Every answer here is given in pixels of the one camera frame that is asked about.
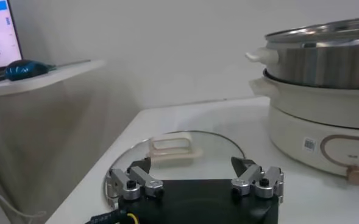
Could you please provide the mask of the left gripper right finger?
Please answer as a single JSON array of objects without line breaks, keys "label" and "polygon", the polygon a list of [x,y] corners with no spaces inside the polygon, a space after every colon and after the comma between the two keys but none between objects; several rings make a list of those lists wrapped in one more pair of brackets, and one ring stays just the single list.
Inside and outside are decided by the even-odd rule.
[{"label": "left gripper right finger", "polygon": [[237,175],[231,180],[232,195],[243,198],[254,194],[260,199],[276,197],[283,202],[285,175],[279,167],[264,170],[251,159],[231,157]]}]

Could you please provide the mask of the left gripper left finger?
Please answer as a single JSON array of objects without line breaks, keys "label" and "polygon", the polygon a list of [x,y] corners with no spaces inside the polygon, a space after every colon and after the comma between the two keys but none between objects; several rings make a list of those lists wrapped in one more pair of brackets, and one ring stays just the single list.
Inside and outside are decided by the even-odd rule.
[{"label": "left gripper left finger", "polygon": [[150,157],[134,161],[126,170],[110,168],[105,179],[106,196],[134,201],[145,197],[161,199],[164,195],[162,180],[150,176]]}]

